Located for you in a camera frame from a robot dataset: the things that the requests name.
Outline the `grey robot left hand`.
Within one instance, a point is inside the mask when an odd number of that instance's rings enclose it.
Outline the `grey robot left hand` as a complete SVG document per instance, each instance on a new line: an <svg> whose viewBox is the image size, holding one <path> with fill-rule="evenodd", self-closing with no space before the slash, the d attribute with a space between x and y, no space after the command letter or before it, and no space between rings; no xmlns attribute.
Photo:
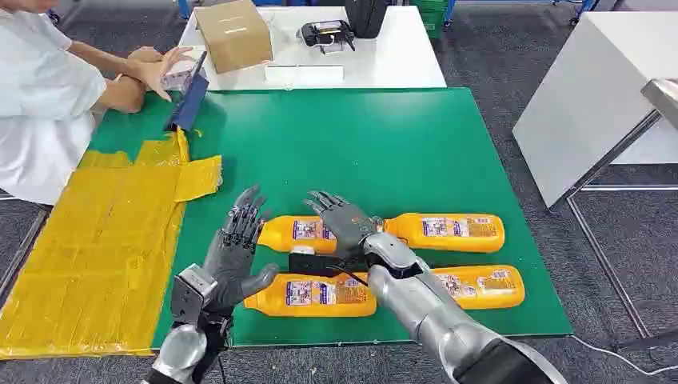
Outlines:
<svg viewBox="0 0 678 384"><path fill-rule="evenodd" d="M237 304L270 286L279 274L276 263L251 273L258 239L267 220L260 212L264 202L258 185L245 189L213 236L203 268L217 286L204 308L206 313L230 316Z"/></svg>

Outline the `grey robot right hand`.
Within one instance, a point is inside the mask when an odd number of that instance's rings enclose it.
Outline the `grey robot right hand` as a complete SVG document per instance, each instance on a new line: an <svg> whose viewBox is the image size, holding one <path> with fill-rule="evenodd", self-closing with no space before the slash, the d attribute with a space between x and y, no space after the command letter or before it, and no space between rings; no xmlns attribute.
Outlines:
<svg viewBox="0 0 678 384"><path fill-rule="evenodd" d="M323 221L336 239L333 254L339 258L365 256L364 242L368 236L377 232L377 225L363 210L343 199L325 191L311 190L310 199L304 204L309 206Z"/></svg>

